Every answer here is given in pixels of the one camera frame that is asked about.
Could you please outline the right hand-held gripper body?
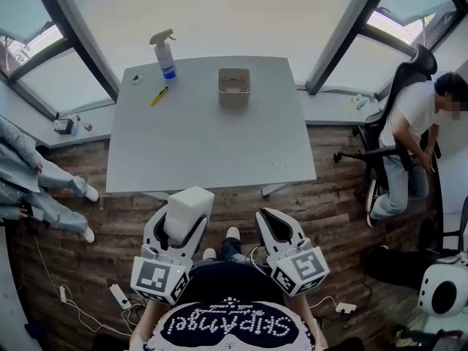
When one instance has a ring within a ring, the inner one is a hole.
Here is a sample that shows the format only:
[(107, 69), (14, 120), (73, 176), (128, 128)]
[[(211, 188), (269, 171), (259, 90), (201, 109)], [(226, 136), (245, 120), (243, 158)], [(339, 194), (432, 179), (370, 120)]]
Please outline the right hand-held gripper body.
[(266, 262), (271, 268), (270, 277), (289, 297), (314, 289), (330, 273), (320, 247), (313, 246), (309, 238), (282, 247), (268, 255)]

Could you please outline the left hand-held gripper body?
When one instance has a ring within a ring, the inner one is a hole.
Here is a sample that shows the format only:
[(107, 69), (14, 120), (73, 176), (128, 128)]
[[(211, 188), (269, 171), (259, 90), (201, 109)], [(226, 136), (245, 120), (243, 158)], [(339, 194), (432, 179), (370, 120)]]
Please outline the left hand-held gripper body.
[(131, 288), (145, 299), (175, 305), (189, 283), (192, 266), (185, 253), (171, 256), (143, 244), (140, 256), (134, 258)]

